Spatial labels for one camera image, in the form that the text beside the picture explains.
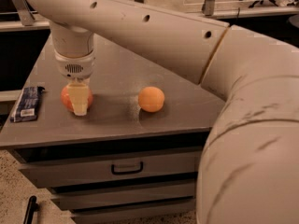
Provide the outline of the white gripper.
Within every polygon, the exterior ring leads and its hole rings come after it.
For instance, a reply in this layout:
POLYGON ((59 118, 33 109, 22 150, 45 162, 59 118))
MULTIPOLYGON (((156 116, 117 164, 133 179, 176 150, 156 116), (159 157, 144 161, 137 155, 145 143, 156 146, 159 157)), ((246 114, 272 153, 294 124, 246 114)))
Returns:
POLYGON ((66 57, 54 51, 58 71, 69 82, 67 92, 76 116, 85 116, 88 110, 89 83, 95 65, 94 51, 77 58, 66 57))

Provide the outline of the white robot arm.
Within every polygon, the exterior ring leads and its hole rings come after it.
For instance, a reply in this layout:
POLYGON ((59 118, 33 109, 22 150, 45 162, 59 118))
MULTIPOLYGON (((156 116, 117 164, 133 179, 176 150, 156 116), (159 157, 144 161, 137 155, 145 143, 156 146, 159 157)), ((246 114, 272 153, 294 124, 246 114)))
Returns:
POLYGON ((225 102, 199 166, 199 224, 299 224, 299 50, 272 37, 126 0, 27 0, 225 102))

